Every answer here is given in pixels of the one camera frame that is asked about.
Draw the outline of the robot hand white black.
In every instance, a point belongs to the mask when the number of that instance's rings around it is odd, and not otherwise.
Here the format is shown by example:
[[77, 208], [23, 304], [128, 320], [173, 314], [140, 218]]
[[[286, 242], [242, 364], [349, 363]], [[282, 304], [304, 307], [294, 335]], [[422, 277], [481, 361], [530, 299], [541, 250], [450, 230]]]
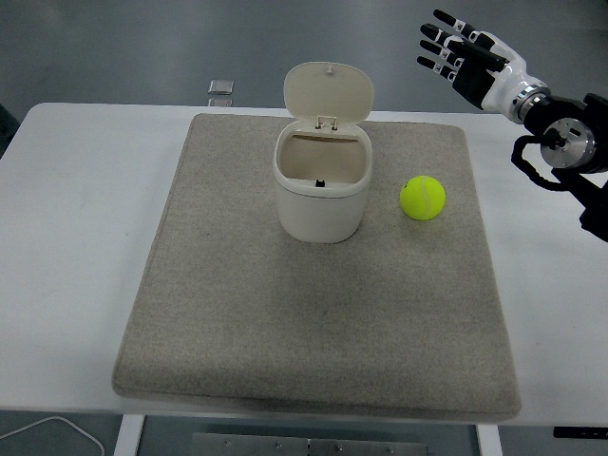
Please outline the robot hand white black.
[[471, 105], [501, 113], [515, 124], [525, 118], [525, 104], [550, 94], [543, 81], [527, 73], [522, 56], [494, 34], [437, 9], [440, 27], [423, 24], [417, 63], [447, 80]]

